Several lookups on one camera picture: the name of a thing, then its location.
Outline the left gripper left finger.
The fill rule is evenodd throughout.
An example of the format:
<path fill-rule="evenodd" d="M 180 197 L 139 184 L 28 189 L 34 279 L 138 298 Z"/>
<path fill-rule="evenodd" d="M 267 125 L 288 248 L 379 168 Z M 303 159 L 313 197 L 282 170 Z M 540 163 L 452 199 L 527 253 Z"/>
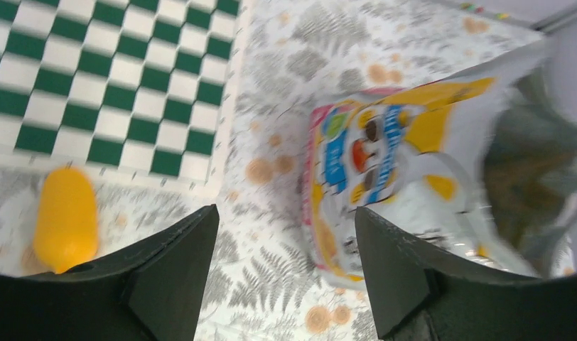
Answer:
<path fill-rule="evenodd" d="M 0 340 L 192 340 L 219 221 L 208 205 L 66 273 L 0 275 Z"/>

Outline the cat food bag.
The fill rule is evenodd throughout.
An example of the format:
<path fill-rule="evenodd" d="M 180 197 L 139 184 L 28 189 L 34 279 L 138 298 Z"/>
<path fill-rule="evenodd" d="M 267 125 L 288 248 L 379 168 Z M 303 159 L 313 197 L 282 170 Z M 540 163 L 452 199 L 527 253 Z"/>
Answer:
<path fill-rule="evenodd" d="M 549 96 L 550 52 L 542 38 L 435 82 L 342 94 L 313 110 L 302 225 L 330 285 L 365 289 L 360 207 L 494 269 L 573 272 L 577 124 Z"/>

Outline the yellow plastic scoop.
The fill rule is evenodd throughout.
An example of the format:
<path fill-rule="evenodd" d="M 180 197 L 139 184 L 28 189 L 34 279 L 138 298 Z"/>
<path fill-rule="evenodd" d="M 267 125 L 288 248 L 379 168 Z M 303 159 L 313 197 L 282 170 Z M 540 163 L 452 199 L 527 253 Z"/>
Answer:
<path fill-rule="evenodd" d="M 43 182 L 33 250 L 53 273 L 91 261 L 99 248 L 97 201 L 78 168 L 56 168 Z"/>

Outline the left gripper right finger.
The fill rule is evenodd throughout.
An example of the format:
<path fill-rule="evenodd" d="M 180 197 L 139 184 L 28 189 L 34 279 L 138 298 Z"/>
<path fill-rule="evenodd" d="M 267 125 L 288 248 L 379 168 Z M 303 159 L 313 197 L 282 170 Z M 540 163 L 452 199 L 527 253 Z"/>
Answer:
<path fill-rule="evenodd" d="M 490 268 L 366 207 L 355 229 L 381 340 L 577 340 L 577 274 L 540 279 Z"/>

